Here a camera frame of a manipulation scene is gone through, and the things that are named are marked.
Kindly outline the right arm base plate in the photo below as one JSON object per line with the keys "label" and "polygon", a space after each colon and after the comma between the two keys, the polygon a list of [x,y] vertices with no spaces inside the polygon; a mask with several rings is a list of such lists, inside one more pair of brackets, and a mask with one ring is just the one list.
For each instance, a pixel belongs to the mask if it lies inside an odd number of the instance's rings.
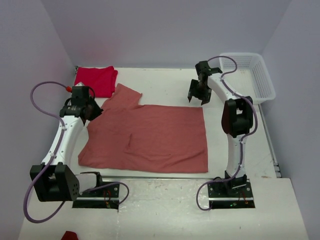
{"label": "right arm base plate", "polygon": [[254,209],[254,195],[251,182],[246,185],[230,188],[227,182],[210,183],[207,185],[209,209]]}

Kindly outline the salmon pink t shirt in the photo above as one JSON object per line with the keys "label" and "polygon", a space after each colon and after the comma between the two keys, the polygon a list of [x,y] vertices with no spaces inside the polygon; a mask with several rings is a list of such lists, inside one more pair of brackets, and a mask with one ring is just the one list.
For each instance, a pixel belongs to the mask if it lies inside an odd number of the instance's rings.
{"label": "salmon pink t shirt", "polygon": [[201,107],[140,104],[142,94],[118,84],[87,126],[78,164],[95,169],[199,174],[208,171]]}

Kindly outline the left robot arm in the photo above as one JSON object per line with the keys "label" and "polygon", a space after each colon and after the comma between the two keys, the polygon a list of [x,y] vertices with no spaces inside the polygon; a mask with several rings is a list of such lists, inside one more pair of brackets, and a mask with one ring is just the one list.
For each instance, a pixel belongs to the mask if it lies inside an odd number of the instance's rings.
{"label": "left robot arm", "polygon": [[77,139],[86,122],[99,117],[103,110],[91,87],[79,83],[69,91],[71,96],[57,116],[59,127],[53,143],[41,163],[33,165],[29,172],[41,202],[75,201],[86,191],[97,197],[104,190],[98,172],[74,174],[70,169]]}

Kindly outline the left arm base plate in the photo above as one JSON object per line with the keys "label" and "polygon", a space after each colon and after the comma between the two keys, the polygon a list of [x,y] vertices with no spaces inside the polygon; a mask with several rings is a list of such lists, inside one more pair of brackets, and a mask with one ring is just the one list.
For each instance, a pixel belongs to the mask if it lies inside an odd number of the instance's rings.
{"label": "left arm base plate", "polygon": [[86,191],[72,203],[73,209],[119,209],[119,184],[102,189]]}

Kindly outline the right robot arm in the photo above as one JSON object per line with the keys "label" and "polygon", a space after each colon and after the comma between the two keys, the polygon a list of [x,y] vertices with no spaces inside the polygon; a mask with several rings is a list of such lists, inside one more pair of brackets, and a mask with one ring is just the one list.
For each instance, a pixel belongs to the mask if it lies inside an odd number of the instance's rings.
{"label": "right robot arm", "polygon": [[195,65],[197,79],[191,80],[187,99],[197,98],[201,104],[211,100],[212,92],[224,103],[221,126],[228,140],[228,162],[224,178],[216,178],[208,183],[212,197],[233,198],[245,188],[247,175],[245,170],[245,143],[254,124],[253,100],[243,96],[227,85],[224,77],[234,73],[235,69],[222,72],[219,67],[210,67],[207,60]]}

